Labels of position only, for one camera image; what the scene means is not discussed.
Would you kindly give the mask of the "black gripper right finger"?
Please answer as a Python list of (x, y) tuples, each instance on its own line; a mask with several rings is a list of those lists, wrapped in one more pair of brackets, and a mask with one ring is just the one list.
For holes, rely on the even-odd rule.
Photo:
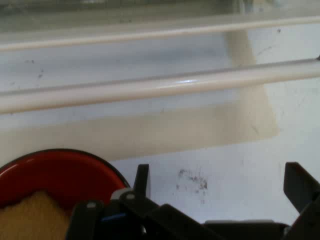
[(320, 238), (320, 183), (299, 163), (285, 164), (283, 191), (299, 212), (284, 235), (285, 240)]

